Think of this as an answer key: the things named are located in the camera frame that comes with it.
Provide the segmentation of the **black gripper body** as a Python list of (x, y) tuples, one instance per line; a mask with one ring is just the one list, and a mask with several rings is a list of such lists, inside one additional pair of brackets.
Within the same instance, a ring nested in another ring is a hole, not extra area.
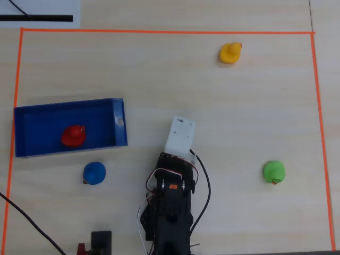
[(198, 181), (198, 170), (188, 160), (162, 152), (158, 158), (158, 168), (164, 168), (177, 172), (182, 175), (185, 180)]

